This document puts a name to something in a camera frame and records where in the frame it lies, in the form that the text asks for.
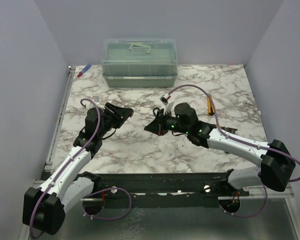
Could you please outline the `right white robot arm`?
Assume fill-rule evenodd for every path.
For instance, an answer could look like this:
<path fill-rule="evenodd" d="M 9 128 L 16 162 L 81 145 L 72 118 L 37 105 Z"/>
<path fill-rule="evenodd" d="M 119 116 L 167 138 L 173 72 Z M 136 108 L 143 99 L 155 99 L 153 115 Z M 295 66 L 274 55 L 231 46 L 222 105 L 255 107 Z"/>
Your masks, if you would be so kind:
<path fill-rule="evenodd" d="M 220 183 L 220 191 L 226 196 L 244 187 L 259 185 L 284 192 L 296 167 L 283 142 L 276 139 L 271 143 L 254 141 L 219 130 L 215 125 L 199 120 L 188 103 L 177 104 L 174 113 L 159 109 L 144 130 L 157 136 L 169 131 L 185 134 L 196 146 L 221 150 L 253 163 L 253 167 L 230 170 L 227 179 Z"/>

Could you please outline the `black padlock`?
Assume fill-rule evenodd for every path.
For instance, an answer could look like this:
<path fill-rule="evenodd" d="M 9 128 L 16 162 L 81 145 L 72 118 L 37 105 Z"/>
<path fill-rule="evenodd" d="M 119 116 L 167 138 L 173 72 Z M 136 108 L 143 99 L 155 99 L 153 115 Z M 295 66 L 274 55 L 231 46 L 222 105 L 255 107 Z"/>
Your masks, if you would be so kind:
<path fill-rule="evenodd" d="M 152 113 L 155 117 L 157 116 L 162 116 L 163 115 L 163 112 L 164 112 L 164 109 L 163 108 L 159 108 L 159 107 L 155 107 L 153 110 L 152 110 Z"/>

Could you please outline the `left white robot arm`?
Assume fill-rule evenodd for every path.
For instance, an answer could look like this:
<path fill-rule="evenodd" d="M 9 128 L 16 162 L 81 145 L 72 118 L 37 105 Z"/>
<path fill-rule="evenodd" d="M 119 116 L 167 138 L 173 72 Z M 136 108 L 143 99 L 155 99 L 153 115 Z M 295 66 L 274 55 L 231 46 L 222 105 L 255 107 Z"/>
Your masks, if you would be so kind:
<path fill-rule="evenodd" d="M 56 234 L 69 212 L 86 196 L 97 197 L 101 191 L 98 177 L 79 172 L 100 150 L 104 135 L 111 129 L 119 129 L 132 117 L 132 108 L 106 103 L 98 107 L 91 99 L 85 124 L 73 142 L 73 147 L 57 170 L 39 187 L 30 187 L 24 194 L 22 222 L 29 226 L 32 239 L 42 234 Z"/>

